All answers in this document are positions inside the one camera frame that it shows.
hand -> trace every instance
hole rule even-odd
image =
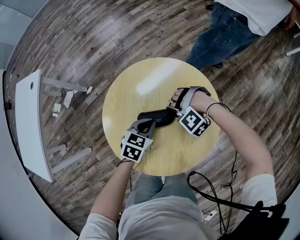
[[[289,13],[288,16],[285,17],[284,19],[284,28],[285,30],[290,29],[293,25],[295,25],[296,22],[296,17],[297,17],[297,10],[295,7],[293,7]]]
[[[183,89],[179,89],[175,92],[175,95],[172,97],[173,103],[170,105],[171,107],[175,107],[176,101],[178,99],[178,96],[181,94]],[[182,108],[183,102],[185,97],[180,103],[180,107]],[[190,102],[190,106],[194,108],[197,112],[205,113],[207,108],[215,103],[216,101],[212,99],[210,96],[207,96],[206,93],[201,91],[196,91],[192,97],[192,100]]]

black shoe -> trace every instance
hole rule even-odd
[[[222,68],[223,67],[223,63],[219,62],[218,64],[213,65],[216,68]]]

wooden floor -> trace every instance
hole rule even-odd
[[[63,97],[43,96],[46,145],[50,148],[67,144],[67,151],[51,156],[51,165],[86,147],[93,148],[92,156],[55,174],[52,183],[33,174],[45,199],[76,231],[82,230],[97,194],[119,162],[102,128],[102,105],[109,86],[125,68],[140,60],[185,60],[194,39],[209,26],[210,12],[205,5],[210,3],[51,0],[16,47],[5,78],[5,97],[13,106],[15,84],[39,68],[46,77],[94,87],[89,95],[76,93],[71,107],[62,107],[58,119],[51,117],[53,104],[62,103]],[[291,32],[279,28],[225,62],[223,69],[209,67],[203,71],[223,102],[254,128],[269,147],[279,201],[300,179],[300,57],[299,53],[284,57],[285,52],[299,45]],[[8,115],[17,142],[14,110]],[[230,191],[220,185],[230,180],[233,157],[234,148],[221,133],[214,150],[197,167],[212,181],[220,198],[230,196]],[[240,200],[244,177],[245,166],[240,158],[237,167],[234,201]],[[137,176],[133,172],[133,182]],[[204,180],[193,178],[193,184],[211,193]],[[205,212],[216,208],[212,202],[197,197]],[[218,217],[210,224],[218,229]]]

jeans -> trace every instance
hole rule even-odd
[[[260,37],[251,32],[244,15],[215,3],[210,28],[198,36],[187,63],[198,70],[218,64],[244,51]]]
[[[197,203],[195,193],[188,186],[187,176],[184,173],[165,177],[164,184],[160,177],[141,173],[127,199],[125,208],[133,204],[167,196],[186,197]]]

white debris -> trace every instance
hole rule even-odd
[[[86,94],[89,94],[90,92],[92,92],[93,87],[89,86],[88,91],[86,92]]]
[[[55,103],[53,112],[54,113],[60,113],[60,108],[61,108],[61,104]]]
[[[64,106],[65,106],[66,108],[69,108],[69,107],[70,107],[70,103],[71,103],[71,100],[72,100],[73,95],[74,95],[74,91],[69,91],[69,92],[67,92],[66,97],[65,97],[65,100],[64,100]]]

